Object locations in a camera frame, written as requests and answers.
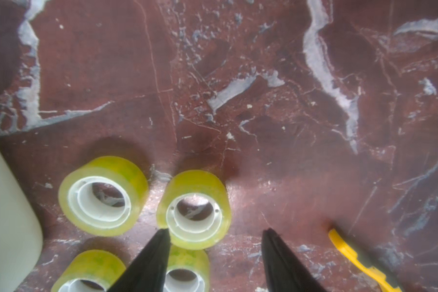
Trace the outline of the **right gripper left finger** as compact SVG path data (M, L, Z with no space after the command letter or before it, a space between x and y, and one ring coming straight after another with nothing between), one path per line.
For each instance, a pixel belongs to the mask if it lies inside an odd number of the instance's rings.
M170 233L159 229L108 292L161 292L170 253Z

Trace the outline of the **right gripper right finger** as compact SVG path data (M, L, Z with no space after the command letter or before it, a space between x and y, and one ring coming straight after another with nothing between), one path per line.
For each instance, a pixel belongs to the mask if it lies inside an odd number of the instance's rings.
M268 228L263 231L261 250L268 291L323 292L325 290L275 230Z

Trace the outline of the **transparent tape roll seven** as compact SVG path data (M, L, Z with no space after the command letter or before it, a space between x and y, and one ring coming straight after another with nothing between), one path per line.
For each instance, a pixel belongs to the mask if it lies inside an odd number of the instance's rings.
M203 250L188 250L172 245L164 292L208 292L210 263Z

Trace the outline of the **transparent tape roll five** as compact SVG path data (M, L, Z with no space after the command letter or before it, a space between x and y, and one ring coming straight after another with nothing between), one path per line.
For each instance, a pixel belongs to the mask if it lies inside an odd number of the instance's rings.
M178 203L193 195L211 204L213 211L206 219L193 221L178 210ZM226 187L210 172L181 172L168 183L156 220L159 228L169 230L173 245L188 250L210 248L225 237L231 226L232 211Z

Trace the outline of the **transparent tape roll four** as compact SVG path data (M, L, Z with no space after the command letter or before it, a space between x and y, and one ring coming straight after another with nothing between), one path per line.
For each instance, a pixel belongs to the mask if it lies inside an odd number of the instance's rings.
M92 190L94 184L114 187L124 205L114 207L100 201ZM117 156L102 156L65 177L58 202L67 219L82 231L114 237L135 225L148 194L148 181L138 166Z

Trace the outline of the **white plastic storage box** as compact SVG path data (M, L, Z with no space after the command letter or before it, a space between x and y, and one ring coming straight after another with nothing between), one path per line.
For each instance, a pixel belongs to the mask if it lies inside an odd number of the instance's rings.
M13 292L31 273L43 232L28 199L0 153L0 292Z

